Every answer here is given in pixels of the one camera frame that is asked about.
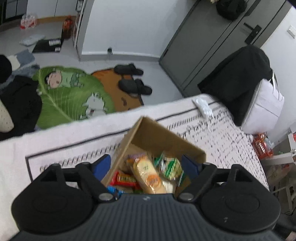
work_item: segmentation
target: white bag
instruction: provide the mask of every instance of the white bag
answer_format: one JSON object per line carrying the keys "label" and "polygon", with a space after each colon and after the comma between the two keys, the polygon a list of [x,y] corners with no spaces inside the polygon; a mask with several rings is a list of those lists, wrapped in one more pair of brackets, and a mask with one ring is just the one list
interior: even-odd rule
{"label": "white bag", "polygon": [[274,73],[272,73],[271,80],[263,79],[255,88],[242,123],[242,131],[246,134],[271,131],[281,114],[284,97],[279,92]]}

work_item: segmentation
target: bread package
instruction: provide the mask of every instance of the bread package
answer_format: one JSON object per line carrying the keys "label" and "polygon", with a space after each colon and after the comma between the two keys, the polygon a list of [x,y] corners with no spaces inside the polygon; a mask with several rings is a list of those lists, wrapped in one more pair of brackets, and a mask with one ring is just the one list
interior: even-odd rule
{"label": "bread package", "polygon": [[145,193],[167,193],[162,180],[146,154],[131,155],[127,163]]}

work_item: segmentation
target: white mattress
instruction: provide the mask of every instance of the white mattress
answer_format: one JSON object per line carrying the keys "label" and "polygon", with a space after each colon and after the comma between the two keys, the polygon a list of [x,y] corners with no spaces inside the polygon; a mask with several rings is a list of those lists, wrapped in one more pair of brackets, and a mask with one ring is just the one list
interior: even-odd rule
{"label": "white mattress", "polygon": [[268,187],[251,144],[233,124],[229,111],[211,96],[200,96],[213,109],[214,120],[209,127],[192,98],[187,98],[60,125],[0,142],[0,240],[7,240],[18,232],[10,211],[12,201],[40,170],[53,162],[71,167],[81,159],[95,160],[105,153],[112,156],[127,130],[143,115],[204,149],[207,162],[219,168],[241,164]]}

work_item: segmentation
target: gray floor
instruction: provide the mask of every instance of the gray floor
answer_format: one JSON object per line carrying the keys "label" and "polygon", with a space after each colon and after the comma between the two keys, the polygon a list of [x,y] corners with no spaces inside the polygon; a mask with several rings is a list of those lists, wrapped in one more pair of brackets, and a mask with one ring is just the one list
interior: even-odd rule
{"label": "gray floor", "polygon": [[[0,54],[9,56],[25,50],[27,47],[20,45],[19,42],[21,39],[32,34],[44,34],[46,38],[58,38],[61,36],[61,31],[62,23],[57,22],[40,24],[29,30],[12,28],[0,32]],[[33,48],[34,46],[31,46],[28,49],[31,52]],[[60,53],[38,53],[34,54],[34,56],[36,58],[34,63],[39,64],[40,67],[63,65],[65,67],[80,68],[87,73],[130,62],[108,60],[79,62],[76,50],[73,47],[72,39],[64,41]],[[179,90],[157,62],[135,61],[134,64],[136,67],[144,70],[144,75],[141,79],[144,84],[150,86],[153,90],[152,95],[142,96],[145,105],[171,102],[182,98]]]}

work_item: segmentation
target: black stripe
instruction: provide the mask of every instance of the black stripe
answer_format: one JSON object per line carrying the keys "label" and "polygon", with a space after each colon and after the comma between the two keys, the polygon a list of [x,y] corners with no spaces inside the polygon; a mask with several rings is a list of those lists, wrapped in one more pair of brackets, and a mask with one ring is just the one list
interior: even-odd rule
{"label": "black stripe", "polygon": [[[209,103],[209,105],[214,104],[214,103],[217,103],[217,102],[218,101],[213,101],[213,102]],[[189,110],[186,110],[186,111],[183,111],[183,112],[179,112],[179,113],[176,113],[176,114],[168,115],[168,116],[165,116],[165,117],[156,119],[155,121],[157,121],[157,122],[158,121],[162,121],[164,119],[168,119],[170,117],[182,115],[182,114],[188,113],[188,112],[193,111],[193,110],[196,110],[196,109],[197,108],[192,108],[192,109],[189,109]],[[31,181],[33,181],[33,177],[32,177],[32,173],[31,173],[31,169],[30,169],[30,165],[29,165],[29,159],[30,158],[37,157],[37,156],[42,156],[44,154],[48,154],[48,153],[51,153],[51,152],[59,151],[59,150],[62,150],[62,149],[68,149],[68,148],[71,148],[73,146],[77,146],[77,145],[81,145],[81,144],[84,144],[84,143],[92,142],[94,140],[99,140],[99,139],[102,139],[104,137],[118,135],[118,134],[127,132],[129,130],[130,130],[130,128],[124,129],[124,130],[121,130],[121,131],[118,131],[118,132],[111,132],[111,133],[108,133],[108,134],[105,134],[105,135],[101,135],[101,136],[93,137],[93,138],[90,138],[90,139],[86,139],[84,141],[76,142],[74,144],[65,145],[65,146],[62,146],[62,147],[53,148],[53,149],[49,149],[49,150],[44,151],[44,152],[40,152],[40,153],[36,153],[36,154],[30,155],[30,156],[26,156],[25,157],[25,160],[26,160],[26,165],[27,165],[27,169],[28,169],[28,172],[29,172],[29,176],[30,176]]]}

